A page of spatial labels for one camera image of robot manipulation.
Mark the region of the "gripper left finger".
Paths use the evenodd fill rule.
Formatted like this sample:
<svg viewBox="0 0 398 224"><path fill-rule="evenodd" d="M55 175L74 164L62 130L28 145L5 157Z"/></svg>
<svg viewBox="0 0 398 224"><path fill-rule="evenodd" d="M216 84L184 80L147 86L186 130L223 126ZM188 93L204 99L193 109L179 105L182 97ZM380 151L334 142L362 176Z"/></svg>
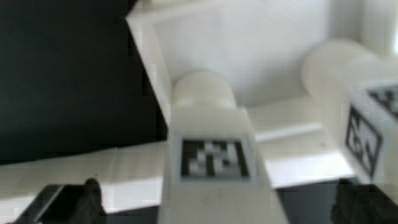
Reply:
<svg viewBox="0 0 398 224"><path fill-rule="evenodd" d="M67 224L81 196L81 185L46 185L14 224Z"/></svg>

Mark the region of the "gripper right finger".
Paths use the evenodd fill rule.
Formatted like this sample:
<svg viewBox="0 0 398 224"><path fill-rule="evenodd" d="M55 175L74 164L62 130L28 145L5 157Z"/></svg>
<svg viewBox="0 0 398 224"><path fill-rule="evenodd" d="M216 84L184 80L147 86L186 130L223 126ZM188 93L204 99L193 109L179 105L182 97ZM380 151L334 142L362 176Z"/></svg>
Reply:
<svg viewBox="0 0 398 224"><path fill-rule="evenodd" d="M373 184L339 180L332 224L398 224L398 204Z"/></svg>

